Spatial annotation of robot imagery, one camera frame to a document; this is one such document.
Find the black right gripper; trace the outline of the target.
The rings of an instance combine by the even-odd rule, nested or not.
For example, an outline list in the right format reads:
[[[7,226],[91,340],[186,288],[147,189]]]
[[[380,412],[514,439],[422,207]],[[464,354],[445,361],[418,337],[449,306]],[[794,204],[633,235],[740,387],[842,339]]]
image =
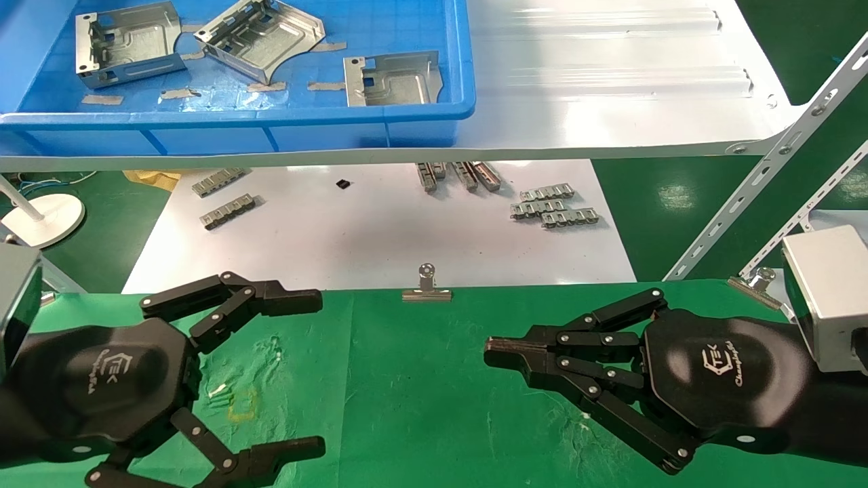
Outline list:
[[[696,439],[754,453],[788,451],[796,407],[814,375],[796,327],[684,309],[660,313],[668,308],[663,290],[651,288],[566,325],[531,325],[521,338],[490,337],[486,365],[518,371],[530,388],[559,393],[670,475],[694,459]],[[633,357],[641,340],[627,328],[649,319],[644,364],[654,407],[695,439],[635,408],[650,399],[645,375],[573,358]]]

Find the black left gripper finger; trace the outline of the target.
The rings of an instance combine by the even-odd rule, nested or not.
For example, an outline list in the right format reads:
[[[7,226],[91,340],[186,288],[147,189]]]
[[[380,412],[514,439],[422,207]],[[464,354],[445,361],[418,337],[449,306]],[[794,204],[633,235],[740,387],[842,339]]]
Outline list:
[[[323,308],[323,297],[316,289],[289,291],[276,280],[249,281],[223,272],[145,297],[140,308],[144,318],[167,322],[208,311],[189,330],[193,348],[208,354],[258,315],[316,313]]]

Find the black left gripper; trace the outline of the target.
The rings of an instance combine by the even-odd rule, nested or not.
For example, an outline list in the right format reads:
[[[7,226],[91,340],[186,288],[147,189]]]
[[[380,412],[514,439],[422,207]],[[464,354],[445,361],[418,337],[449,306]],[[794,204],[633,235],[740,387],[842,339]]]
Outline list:
[[[14,361],[14,461],[78,462],[117,449],[87,486],[174,487],[128,466],[179,432],[213,466],[196,487],[269,487],[286,464],[325,455],[322,436],[230,452],[189,410],[200,380],[199,353],[162,319],[31,334]]]

